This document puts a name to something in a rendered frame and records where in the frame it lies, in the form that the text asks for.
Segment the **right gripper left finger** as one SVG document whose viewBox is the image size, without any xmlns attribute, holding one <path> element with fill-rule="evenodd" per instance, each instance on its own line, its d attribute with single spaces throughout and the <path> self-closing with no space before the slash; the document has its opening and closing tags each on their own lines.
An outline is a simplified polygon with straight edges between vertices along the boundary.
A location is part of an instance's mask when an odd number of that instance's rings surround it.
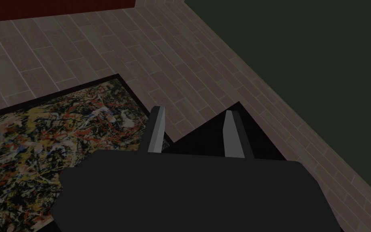
<svg viewBox="0 0 371 232">
<path fill-rule="evenodd" d="M 165 133 L 165 107 L 153 106 L 148 117 L 139 152 L 160 153 Z"/>
</svg>

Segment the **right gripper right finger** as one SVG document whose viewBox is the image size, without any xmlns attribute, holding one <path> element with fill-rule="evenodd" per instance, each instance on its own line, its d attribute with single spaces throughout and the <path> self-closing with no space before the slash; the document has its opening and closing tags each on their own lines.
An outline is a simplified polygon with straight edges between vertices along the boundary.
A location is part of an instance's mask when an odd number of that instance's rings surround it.
<svg viewBox="0 0 371 232">
<path fill-rule="evenodd" d="M 223 123 L 225 157 L 254 159 L 242 119 L 237 111 L 227 110 Z"/>
</svg>

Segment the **multicolour splatter rug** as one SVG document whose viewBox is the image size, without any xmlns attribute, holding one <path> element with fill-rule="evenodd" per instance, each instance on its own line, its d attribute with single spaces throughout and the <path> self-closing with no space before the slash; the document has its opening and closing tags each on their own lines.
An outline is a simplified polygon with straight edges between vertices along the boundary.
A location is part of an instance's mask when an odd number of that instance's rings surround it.
<svg viewBox="0 0 371 232">
<path fill-rule="evenodd" d="M 0 232 L 60 232 L 49 210 L 62 170 L 137 150 L 149 114 L 118 74 L 0 109 Z"/>
</svg>

